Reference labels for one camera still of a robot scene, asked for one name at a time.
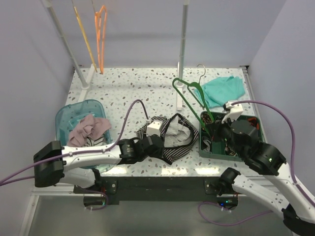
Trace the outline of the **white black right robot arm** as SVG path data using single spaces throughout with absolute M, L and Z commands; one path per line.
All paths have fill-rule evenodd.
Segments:
M 278 190 L 275 193 L 234 168 L 227 168 L 212 187 L 219 195 L 231 192 L 244 194 L 276 213 L 284 225 L 299 236 L 315 234 L 314 199 L 304 185 L 295 183 L 295 174 L 281 152 L 271 144 L 264 143 L 259 131 L 246 120 L 230 123 L 214 121 L 205 126 L 213 141 L 223 141 L 244 163 L 264 176 Z

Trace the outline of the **black white striped tank top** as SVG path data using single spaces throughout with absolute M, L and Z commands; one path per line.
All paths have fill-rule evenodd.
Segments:
M 171 118 L 154 116 L 151 121 L 161 122 L 164 149 L 159 159 L 171 165 L 189 154 L 198 139 L 199 132 L 185 116 L 179 113 Z

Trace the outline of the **green hanger with brass hook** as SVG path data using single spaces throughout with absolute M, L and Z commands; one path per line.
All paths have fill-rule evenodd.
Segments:
M 183 75 L 183 67 L 181 65 L 181 62 L 178 62 L 177 65 L 177 75 L 178 77 L 174 78 L 172 81 L 172 87 L 175 89 L 177 95 L 182 98 L 182 100 L 186 103 L 187 107 L 190 109 L 190 111 L 194 114 L 194 116 L 197 118 L 199 124 L 201 124 L 202 128 L 204 131 L 211 137 L 211 133 L 206 127 L 206 124 L 202 121 L 200 116 L 197 114 L 197 112 L 194 110 L 192 105 L 187 101 L 183 94 L 183 86 L 186 86 L 187 91 L 192 95 L 192 97 L 195 99 L 195 101 L 199 104 L 199 106 L 206 111 L 206 113 L 209 115 L 210 119 L 212 122 L 214 122 L 214 117 L 212 115 L 212 112 L 210 111 L 208 105 L 206 104 L 205 101 L 205 96 L 203 89 L 200 85 L 201 78 L 203 78 L 206 74 L 206 67 L 203 64 L 198 64 L 197 67 L 202 66 L 203 72 L 199 76 L 198 82 L 187 82 L 183 79 L 180 78 L 180 76 Z

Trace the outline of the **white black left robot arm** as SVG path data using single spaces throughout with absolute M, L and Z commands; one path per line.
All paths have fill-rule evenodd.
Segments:
M 59 182 L 98 192 L 102 187 L 97 171 L 88 166 L 135 164 L 147 157 L 161 158 L 164 140 L 158 135 L 142 139 L 123 139 L 97 147 L 68 147 L 52 141 L 33 157 L 35 186 L 53 186 Z

